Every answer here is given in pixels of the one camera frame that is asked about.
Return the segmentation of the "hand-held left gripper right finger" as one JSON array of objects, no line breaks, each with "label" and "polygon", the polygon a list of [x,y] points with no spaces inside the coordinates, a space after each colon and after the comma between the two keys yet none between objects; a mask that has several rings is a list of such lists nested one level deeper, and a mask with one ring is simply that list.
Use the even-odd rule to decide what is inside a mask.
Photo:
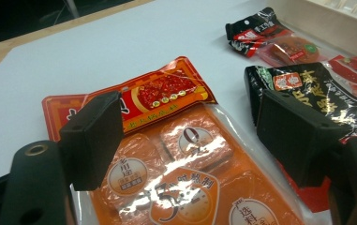
[{"label": "hand-held left gripper right finger", "polygon": [[318,187],[327,153],[351,133],[295,97],[265,90],[260,100],[257,135],[300,188]]}]

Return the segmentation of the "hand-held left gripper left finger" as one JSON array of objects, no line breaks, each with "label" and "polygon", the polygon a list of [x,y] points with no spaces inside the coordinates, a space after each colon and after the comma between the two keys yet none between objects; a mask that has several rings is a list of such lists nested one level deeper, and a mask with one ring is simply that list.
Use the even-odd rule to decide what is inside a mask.
[{"label": "hand-held left gripper left finger", "polygon": [[121,94],[92,98],[60,129],[58,145],[67,180],[76,191],[100,187],[124,137]]}]

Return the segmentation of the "small black red seasoning packet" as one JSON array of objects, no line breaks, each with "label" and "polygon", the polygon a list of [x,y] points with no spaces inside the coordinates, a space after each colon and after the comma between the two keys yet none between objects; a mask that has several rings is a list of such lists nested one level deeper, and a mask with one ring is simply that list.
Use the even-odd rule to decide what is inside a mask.
[{"label": "small black red seasoning packet", "polygon": [[321,49],[312,41],[296,35],[283,25],[271,7],[254,15],[225,25],[232,48],[244,55],[257,55],[274,66],[315,63],[325,59]]}]

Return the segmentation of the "large orange seasoning packet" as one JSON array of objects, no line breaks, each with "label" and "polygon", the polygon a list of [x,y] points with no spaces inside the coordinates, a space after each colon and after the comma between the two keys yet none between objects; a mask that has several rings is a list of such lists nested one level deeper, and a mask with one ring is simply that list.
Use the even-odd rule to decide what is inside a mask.
[{"label": "large orange seasoning packet", "polygon": [[125,137],[89,194],[100,225],[305,225],[285,178],[187,58],[115,89]]}]

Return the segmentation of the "metal stand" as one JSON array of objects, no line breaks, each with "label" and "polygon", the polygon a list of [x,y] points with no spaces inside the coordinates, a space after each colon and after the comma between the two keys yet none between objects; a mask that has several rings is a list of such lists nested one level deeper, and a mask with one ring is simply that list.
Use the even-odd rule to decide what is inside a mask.
[{"label": "metal stand", "polygon": [[63,0],[74,19],[80,17],[74,0]]}]

